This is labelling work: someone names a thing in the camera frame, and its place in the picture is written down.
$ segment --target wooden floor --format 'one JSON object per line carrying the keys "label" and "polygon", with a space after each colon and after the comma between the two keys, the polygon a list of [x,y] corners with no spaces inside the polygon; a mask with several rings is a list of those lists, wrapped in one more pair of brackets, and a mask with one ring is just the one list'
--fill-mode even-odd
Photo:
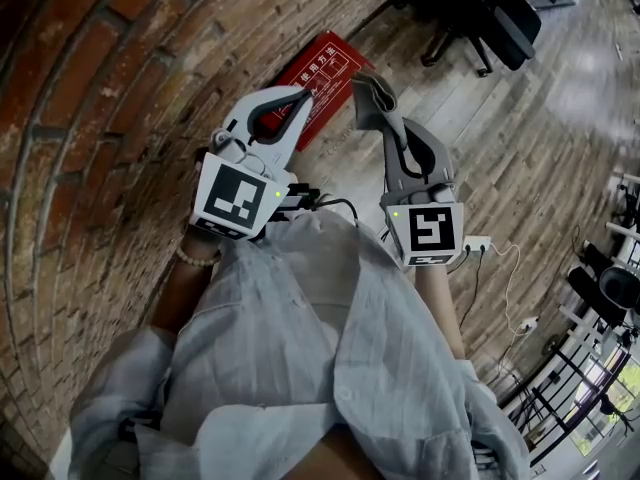
{"label": "wooden floor", "polygon": [[[485,381],[496,378],[498,360],[514,341],[506,369],[492,384],[503,396],[512,385],[507,372],[526,377],[544,360],[547,339],[566,331],[557,308],[579,303],[565,281],[576,262],[574,231],[580,243],[586,238],[611,252],[604,222],[617,204],[616,173],[637,173],[640,156],[634,124],[640,27],[628,0],[582,0],[541,18],[535,59],[517,72],[496,61],[496,72],[484,79],[462,39],[437,66],[423,68],[419,56],[435,24],[413,22],[408,9],[386,10],[351,41],[394,87],[402,113],[450,148],[465,234],[490,235],[501,251],[510,244],[522,251],[509,314],[514,328],[540,315],[538,329],[513,339],[507,328],[514,249],[503,258],[493,250],[485,254],[477,300],[462,329],[467,355]],[[381,137],[354,131],[353,123],[349,103],[298,154],[293,170],[302,181],[350,199],[361,220],[382,230]],[[470,257],[450,277],[459,318],[473,298],[478,260]]]}

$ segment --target red sign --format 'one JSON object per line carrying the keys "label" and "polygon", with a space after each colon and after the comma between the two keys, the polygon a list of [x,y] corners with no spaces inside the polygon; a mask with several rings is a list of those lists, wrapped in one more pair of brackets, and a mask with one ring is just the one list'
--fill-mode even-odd
{"label": "red sign", "polygon": [[[351,97],[351,76],[373,65],[333,32],[320,34],[272,85],[297,85],[313,95],[313,109],[296,149],[302,151]],[[262,124],[276,130],[289,107],[271,112]]]}

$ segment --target person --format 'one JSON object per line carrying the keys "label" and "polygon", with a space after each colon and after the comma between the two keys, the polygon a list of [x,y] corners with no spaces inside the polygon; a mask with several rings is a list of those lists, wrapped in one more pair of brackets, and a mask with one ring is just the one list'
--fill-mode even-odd
{"label": "person", "polygon": [[[414,286],[329,210],[256,243],[191,230],[181,251],[149,325],[74,403],[72,478],[530,478],[465,360],[444,266]],[[187,263],[217,256],[213,277]]]}

